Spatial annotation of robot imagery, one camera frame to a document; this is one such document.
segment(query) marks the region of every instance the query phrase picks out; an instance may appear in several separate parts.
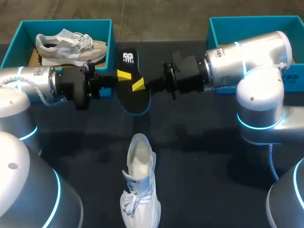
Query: teal box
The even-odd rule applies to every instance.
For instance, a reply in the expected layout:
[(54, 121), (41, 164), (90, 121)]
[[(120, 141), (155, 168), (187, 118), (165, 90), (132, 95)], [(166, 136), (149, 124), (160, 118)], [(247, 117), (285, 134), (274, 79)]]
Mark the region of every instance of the teal box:
[[(97, 67), (96, 70), (99, 74), (114, 70), (115, 39), (112, 20), (110, 19), (21, 21), (0, 68), (27, 66), (35, 48), (36, 35), (41, 33), (45, 36), (53, 36), (62, 29), (88, 34), (93, 40), (106, 42), (108, 49), (105, 66)], [(111, 89), (103, 88), (100, 94), (101, 96), (111, 96)]]
[[(207, 49), (218, 48), (273, 31), (284, 32), (291, 43), (295, 63), (284, 72), (286, 92), (304, 92), (304, 23), (299, 16), (215, 17), (209, 19)], [(218, 94), (236, 92), (235, 86), (217, 90)]]

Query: table surface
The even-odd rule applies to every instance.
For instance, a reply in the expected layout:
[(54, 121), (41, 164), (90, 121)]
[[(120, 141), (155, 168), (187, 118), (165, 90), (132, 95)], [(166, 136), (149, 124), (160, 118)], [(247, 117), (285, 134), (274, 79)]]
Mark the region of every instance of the table surface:
[[(118, 43), (135, 47), (144, 76), (159, 76), (170, 53), (203, 58), (204, 41)], [(0, 45), (0, 58), (7, 45)], [(286, 94), (286, 105), (304, 105), (304, 95)], [(88, 111), (72, 103), (52, 108), (33, 105), (42, 158), (78, 192), (84, 228), (124, 227), (119, 200), (126, 189), (122, 169), (132, 136), (144, 133), (157, 154), (156, 190), (160, 228), (268, 228), (266, 195), (273, 184), (264, 146), (239, 135), (235, 95), (212, 91), (152, 96), (149, 112), (131, 116), (116, 97), (92, 101)], [(282, 175), (303, 156), (300, 146), (274, 146)]]

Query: white high-top sneaker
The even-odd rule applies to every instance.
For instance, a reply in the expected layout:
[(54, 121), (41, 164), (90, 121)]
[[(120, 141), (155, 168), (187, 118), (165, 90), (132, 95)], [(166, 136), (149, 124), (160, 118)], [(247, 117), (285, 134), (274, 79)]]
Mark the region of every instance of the white high-top sneaker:
[(42, 57), (43, 66), (73, 64), (81, 67), (88, 60), (96, 63), (103, 59), (107, 46), (105, 42), (92, 40), (88, 34), (63, 29), (55, 36), (38, 34), (36, 49)]
[(127, 228), (157, 228), (161, 219), (161, 204), (155, 190), (156, 154), (147, 137), (136, 134), (127, 155), (129, 174), (123, 171), (131, 193), (123, 191), (120, 209)]

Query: concrete floor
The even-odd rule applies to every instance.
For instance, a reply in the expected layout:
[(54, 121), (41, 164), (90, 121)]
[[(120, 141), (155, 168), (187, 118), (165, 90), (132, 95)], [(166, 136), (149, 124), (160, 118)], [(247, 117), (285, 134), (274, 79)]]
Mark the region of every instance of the concrete floor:
[(0, 43), (21, 20), (112, 19), (117, 41), (205, 39), (209, 17), (299, 15), (304, 0), (0, 0)]

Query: cable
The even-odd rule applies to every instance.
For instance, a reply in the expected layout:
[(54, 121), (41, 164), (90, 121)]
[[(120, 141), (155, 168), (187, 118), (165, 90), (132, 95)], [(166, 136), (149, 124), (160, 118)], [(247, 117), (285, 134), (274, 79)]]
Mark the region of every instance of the cable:
[(269, 165), (270, 165), (270, 169), (271, 169), (271, 172), (272, 172), (275, 180), (278, 181), (279, 177), (276, 173), (274, 163), (273, 163), (273, 160), (272, 160), (272, 144), (269, 145)]
[(67, 100), (66, 98), (62, 98), (62, 99), (60, 99), (58, 102), (54, 102), (54, 103), (49, 103), (49, 102), (47, 102), (47, 100), (46, 100), (45, 97), (43, 96), (43, 94), (42, 94), (42, 92), (41, 92), (39, 86), (38, 86), (35, 82), (31, 81), (30, 79), (25, 78), (25, 77), (22, 77), (22, 76), (14, 76), (14, 77), (5, 79), (4, 81), (0, 81), (0, 85), (1, 85), (1, 84), (8, 84), (8, 83), (10, 83), (10, 82), (15, 82), (15, 81), (18, 81), (18, 80), (23, 81), (23, 82), (27, 82), (27, 83), (29, 83), (31, 86), (33, 86), (33, 88), (36, 90), (38, 96), (40, 97), (40, 100), (41, 100), (42, 103), (43, 103), (44, 105), (46, 105), (46, 106), (54, 106), (54, 105), (57, 105), (57, 104), (59, 104), (59, 103), (64, 102), (64, 101)]

